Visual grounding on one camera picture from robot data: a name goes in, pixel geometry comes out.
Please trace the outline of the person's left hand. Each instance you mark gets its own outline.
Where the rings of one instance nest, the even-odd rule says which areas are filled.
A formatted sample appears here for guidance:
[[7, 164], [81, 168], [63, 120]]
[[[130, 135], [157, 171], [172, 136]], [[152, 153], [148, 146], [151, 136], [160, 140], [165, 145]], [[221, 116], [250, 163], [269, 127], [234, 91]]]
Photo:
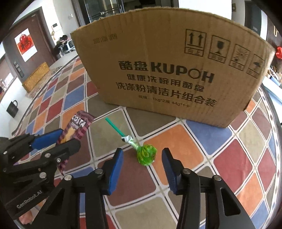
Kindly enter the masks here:
[[34, 221], [35, 217], [36, 215], [31, 210], [29, 210], [19, 217], [19, 221], [22, 223], [22, 225], [27, 225], [31, 224]]

